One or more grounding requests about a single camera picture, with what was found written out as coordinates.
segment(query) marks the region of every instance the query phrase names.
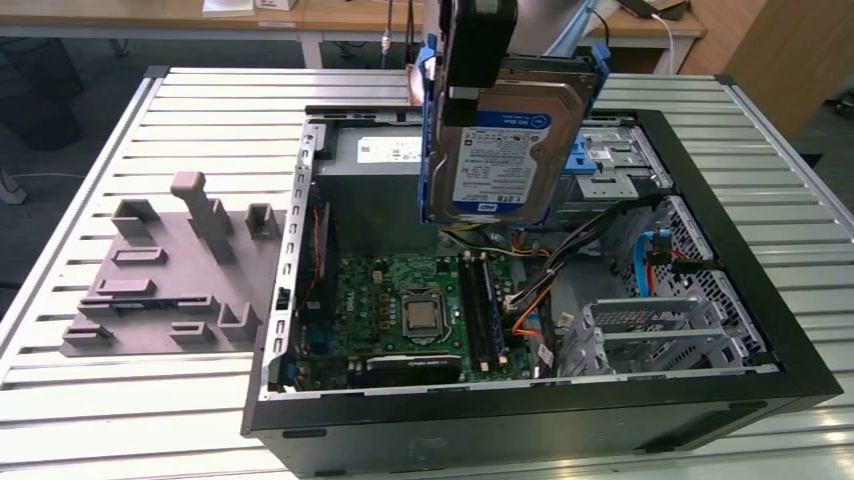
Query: ram slot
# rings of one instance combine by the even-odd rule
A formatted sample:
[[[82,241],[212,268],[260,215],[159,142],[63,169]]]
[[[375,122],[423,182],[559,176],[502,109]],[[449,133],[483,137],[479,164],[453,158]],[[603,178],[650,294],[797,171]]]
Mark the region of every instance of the ram slot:
[[[494,303],[493,285],[485,274],[481,258],[461,255],[458,258],[459,283],[463,298],[463,316],[469,333],[469,355],[477,371],[489,372],[498,364],[498,353],[493,334]]]
[[[493,345],[495,352],[495,359],[498,360],[499,365],[507,363],[507,357],[505,356],[505,332],[502,330],[502,316],[501,310],[498,309],[498,298],[495,296],[495,290],[493,290],[493,272],[490,271],[490,261],[481,260],[482,269],[483,269],[483,284],[487,292],[487,321],[489,321],[489,330],[493,336]]]

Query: ribbed metal surface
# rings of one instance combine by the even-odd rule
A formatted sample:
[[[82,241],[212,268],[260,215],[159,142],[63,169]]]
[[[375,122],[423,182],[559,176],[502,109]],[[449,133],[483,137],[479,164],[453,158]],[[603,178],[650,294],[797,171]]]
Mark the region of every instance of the ribbed metal surface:
[[[140,88],[116,146],[108,144],[84,184],[83,208],[64,220],[74,226],[60,225],[2,324],[0,333],[14,330],[0,361],[0,469],[12,470],[4,478],[288,476],[260,444],[238,434],[250,354],[70,359],[58,351],[60,335],[110,248],[107,217],[122,198],[182,209],[170,179],[198,169],[227,208],[260,201],[287,207],[304,105],[403,104],[406,80],[397,72],[172,69],[159,82]],[[807,186],[793,158],[711,78],[614,76],[599,106],[665,112],[828,365],[854,391],[854,244],[826,192]],[[599,472],[739,478],[758,469],[778,478],[850,478],[853,426],[854,393],[846,393],[693,453],[406,478]]]

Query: cpu socket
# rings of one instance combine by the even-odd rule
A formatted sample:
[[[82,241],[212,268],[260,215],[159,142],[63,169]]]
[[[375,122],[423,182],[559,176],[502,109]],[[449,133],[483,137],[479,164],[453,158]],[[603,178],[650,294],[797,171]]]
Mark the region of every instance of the cpu socket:
[[[445,299],[438,288],[410,288],[401,292],[403,336],[427,345],[442,337],[447,325]]]

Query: gray carpet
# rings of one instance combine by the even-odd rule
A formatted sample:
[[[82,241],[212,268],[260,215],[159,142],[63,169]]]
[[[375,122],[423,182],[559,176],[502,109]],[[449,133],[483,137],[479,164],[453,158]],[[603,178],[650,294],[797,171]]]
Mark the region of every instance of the gray carpet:
[[[295,42],[262,41],[158,41],[135,40],[130,55],[116,59],[107,40],[66,41],[87,89],[72,101],[83,128],[80,140],[56,152],[28,150],[15,136],[0,128],[0,165],[11,174],[86,174],[122,115],[150,65],[196,67],[302,68],[303,60]],[[393,51],[399,68],[402,51]],[[323,61],[328,68],[378,68],[379,44],[364,46],[323,45]],[[824,152],[818,173],[846,203],[854,207],[854,120],[834,115],[824,108],[794,142],[802,152]],[[75,178],[22,178],[30,193],[20,206],[0,205],[0,281],[23,282],[56,223],[76,192]],[[0,289],[0,313],[14,298],[14,291]]]

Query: wooden desk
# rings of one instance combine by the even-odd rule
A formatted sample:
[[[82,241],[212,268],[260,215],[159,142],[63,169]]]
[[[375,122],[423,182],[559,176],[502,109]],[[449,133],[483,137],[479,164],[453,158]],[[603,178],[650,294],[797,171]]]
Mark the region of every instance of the wooden desk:
[[[203,40],[295,40],[303,47],[307,68],[322,68],[324,41],[379,41],[386,29],[388,0],[299,0],[291,11],[258,9],[251,17],[203,18],[203,0],[2,0],[0,32],[7,36],[158,38]],[[421,29],[423,2],[415,5],[415,26]],[[403,39],[406,2],[393,11],[395,37]],[[682,64],[694,40],[706,29],[689,14],[671,22],[674,51],[667,32],[654,20],[625,11],[609,19],[611,46],[657,48],[665,51],[655,73],[667,73],[670,55]],[[597,29],[582,45],[601,42]]]

